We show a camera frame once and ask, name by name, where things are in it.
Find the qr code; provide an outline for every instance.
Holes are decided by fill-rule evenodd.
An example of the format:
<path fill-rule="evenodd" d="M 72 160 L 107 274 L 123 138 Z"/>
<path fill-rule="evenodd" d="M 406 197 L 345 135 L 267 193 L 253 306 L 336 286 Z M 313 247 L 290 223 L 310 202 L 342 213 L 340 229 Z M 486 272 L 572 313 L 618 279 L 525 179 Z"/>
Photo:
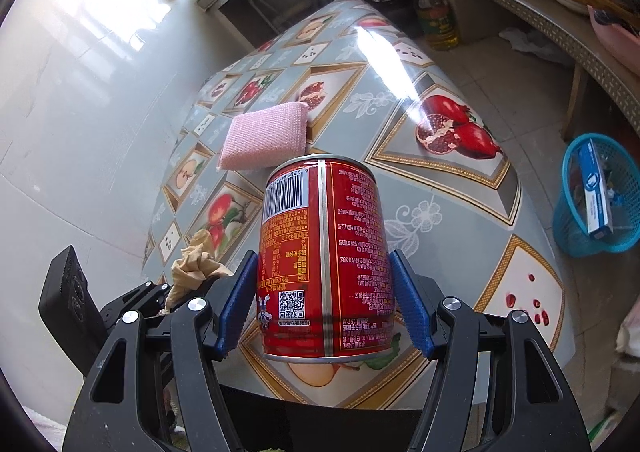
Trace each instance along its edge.
<path fill-rule="evenodd" d="M 305 317 L 305 290 L 278 292 L 278 318 Z"/>

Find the red can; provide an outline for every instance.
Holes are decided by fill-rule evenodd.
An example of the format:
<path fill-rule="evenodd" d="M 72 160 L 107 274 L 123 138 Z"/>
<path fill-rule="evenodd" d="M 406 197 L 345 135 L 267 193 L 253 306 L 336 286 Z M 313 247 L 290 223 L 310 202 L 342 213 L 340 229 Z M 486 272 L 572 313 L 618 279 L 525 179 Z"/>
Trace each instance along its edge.
<path fill-rule="evenodd" d="M 383 354 L 394 311 L 373 174 L 331 154 L 278 167 L 264 194 L 258 262 L 267 358 L 318 364 Z"/>

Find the metal screw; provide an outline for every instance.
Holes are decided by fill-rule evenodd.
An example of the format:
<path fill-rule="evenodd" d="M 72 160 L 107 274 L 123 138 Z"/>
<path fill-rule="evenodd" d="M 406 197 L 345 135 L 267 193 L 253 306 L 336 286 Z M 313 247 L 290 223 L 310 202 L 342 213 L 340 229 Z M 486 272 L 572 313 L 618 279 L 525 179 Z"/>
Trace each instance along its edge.
<path fill-rule="evenodd" d="M 124 315 L 122 315 L 122 321 L 125 324 L 131 324 L 138 320 L 138 312 L 137 311 L 127 311 Z"/>
<path fill-rule="evenodd" d="M 201 309 L 204 309 L 206 305 L 207 301 L 200 297 L 192 298 L 189 301 L 189 309 L 191 311 L 200 311 Z"/>
<path fill-rule="evenodd" d="M 442 301 L 442 303 L 444 304 L 444 307 L 449 311 L 455 311 L 457 309 L 460 309 L 460 306 L 462 306 L 462 304 L 460 304 L 460 301 L 455 297 L 447 297 Z"/>
<path fill-rule="evenodd" d="M 517 309 L 511 313 L 511 318 L 518 324 L 524 324 L 529 319 L 529 316 L 524 311 Z"/>

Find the shelf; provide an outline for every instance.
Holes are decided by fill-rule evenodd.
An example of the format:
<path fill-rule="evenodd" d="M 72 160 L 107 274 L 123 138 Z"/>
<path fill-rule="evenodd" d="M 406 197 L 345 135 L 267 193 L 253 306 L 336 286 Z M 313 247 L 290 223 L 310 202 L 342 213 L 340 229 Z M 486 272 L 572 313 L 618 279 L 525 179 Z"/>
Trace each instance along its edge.
<path fill-rule="evenodd" d="M 585 16 L 554 0 L 492 0 L 540 30 L 566 51 L 609 94 L 640 136 L 640 77 L 600 43 Z"/>

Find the can lid rim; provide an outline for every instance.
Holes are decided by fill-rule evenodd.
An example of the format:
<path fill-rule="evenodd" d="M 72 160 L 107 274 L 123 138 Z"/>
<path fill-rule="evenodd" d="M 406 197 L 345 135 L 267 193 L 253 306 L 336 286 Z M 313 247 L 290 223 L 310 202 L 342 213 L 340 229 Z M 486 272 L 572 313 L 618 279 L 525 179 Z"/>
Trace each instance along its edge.
<path fill-rule="evenodd" d="M 297 158 L 289 159 L 289 161 L 285 161 L 283 164 L 278 165 L 271 172 L 271 174 L 269 174 L 269 177 L 267 178 L 267 184 L 269 183 L 269 181 L 271 181 L 271 178 L 273 176 L 275 176 L 283 168 L 285 168 L 285 167 L 287 167 L 289 165 L 292 165 L 294 163 L 299 163 L 301 161 L 313 161 L 315 159 L 334 159 L 334 160 L 338 160 L 338 161 L 346 161 L 348 163 L 351 163 L 352 165 L 355 165 L 356 167 L 358 167 L 359 169 L 363 170 L 364 172 L 366 172 L 367 175 L 369 175 L 369 177 L 372 178 L 374 183 L 376 183 L 376 177 L 373 175 L 373 172 L 369 169 L 369 167 L 367 167 L 361 161 L 357 161 L 355 159 L 348 158 L 347 156 L 338 156 L 337 154 L 324 153 L 324 154 L 307 154 L 306 156 L 299 156 Z"/>

